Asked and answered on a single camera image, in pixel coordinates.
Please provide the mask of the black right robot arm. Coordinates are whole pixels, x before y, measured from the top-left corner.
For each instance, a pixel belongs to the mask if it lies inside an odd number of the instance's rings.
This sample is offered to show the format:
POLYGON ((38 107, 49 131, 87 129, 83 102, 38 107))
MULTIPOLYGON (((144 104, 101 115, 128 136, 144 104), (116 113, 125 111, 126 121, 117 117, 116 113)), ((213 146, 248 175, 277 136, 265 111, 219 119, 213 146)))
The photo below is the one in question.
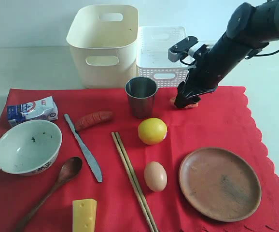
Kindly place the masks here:
POLYGON ((198 103, 200 96, 214 92, 218 84, 243 60, 261 57, 270 42, 279 40, 279 0, 253 7, 242 3, 233 12, 225 33, 213 45, 187 36, 168 49, 171 62, 190 56, 187 76, 177 87, 174 104, 184 108, 198 103))

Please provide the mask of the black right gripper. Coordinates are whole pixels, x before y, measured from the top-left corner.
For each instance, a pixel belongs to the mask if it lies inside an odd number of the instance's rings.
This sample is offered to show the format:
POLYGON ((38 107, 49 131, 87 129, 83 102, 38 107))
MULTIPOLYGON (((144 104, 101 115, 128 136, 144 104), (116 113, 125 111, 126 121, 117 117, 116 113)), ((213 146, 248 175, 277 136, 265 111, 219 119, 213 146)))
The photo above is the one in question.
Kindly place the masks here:
POLYGON ((174 100, 178 109, 199 103, 200 96, 213 92, 223 78, 223 52, 194 52, 192 58, 195 59, 193 67, 188 69, 185 81, 179 84, 174 100))

